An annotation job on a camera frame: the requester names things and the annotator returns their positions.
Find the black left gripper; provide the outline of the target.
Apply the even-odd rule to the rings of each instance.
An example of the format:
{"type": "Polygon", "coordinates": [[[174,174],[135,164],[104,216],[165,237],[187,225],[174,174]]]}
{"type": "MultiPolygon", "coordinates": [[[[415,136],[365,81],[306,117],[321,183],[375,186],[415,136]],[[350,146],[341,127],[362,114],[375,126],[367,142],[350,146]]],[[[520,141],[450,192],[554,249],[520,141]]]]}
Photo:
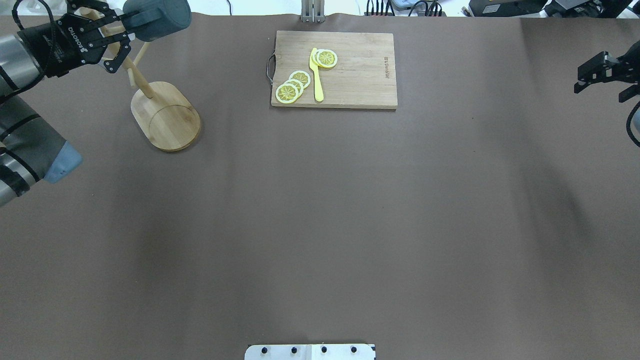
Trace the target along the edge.
{"type": "Polygon", "coordinates": [[[68,0],[67,12],[54,23],[44,23],[19,30],[17,35],[30,54],[34,56],[45,76],[64,76],[69,71],[84,65],[100,65],[110,74],[115,74],[131,51],[136,38],[133,32],[114,35],[103,34],[99,28],[114,22],[122,22],[138,14],[138,10],[118,14],[107,2],[99,0],[68,0]],[[101,14],[91,20],[74,14],[86,8],[101,14]],[[89,43],[100,40],[100,47],[89,47],[89,43]]]}

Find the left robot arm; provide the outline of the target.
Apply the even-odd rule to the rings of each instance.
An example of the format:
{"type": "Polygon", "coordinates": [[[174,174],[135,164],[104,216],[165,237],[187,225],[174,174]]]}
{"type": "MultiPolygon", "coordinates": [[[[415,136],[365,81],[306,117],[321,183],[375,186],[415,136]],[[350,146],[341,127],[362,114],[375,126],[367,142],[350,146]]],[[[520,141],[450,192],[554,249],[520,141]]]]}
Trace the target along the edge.
{"type": "Polygon", "coordinates": [[[57,183],[76,170],[82,155],[21,98],[45,78],[61,77],[85,65],[116,73],[129,54],[137,9],[117,9],[105,0],[67,0],[55,18],[40,2],[47,21],[25,27],[20,0],[11,16],[18,31],[1,37],[1,204],[27,194],[40,181],[57,183]]]}

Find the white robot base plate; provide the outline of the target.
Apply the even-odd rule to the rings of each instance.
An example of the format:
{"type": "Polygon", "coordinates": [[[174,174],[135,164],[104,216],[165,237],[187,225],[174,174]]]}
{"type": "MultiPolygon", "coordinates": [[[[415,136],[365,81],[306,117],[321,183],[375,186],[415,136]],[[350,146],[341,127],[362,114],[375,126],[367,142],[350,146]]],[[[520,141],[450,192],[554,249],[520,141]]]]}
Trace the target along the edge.
{"type": "Polygon", "coordinates": [[[247,347],[245,360],[376,360],[374,344],[254,344],[247,347]]]}

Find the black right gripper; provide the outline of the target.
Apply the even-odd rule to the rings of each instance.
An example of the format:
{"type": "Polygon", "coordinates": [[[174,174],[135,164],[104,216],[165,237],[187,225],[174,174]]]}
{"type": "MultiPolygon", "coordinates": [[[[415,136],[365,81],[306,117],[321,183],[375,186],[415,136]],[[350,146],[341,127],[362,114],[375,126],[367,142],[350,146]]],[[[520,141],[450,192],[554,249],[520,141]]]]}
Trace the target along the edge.
{"type": "Polygon", "coordinates": [[[574,93],[579,94],[593,84],[612,82],[615,76],[620,82],[632,84],[619,92],[619,103],[640,95],[640,43],[634,43],[617,58],[608,51],[601,51],[578,66],[574,93]]]}

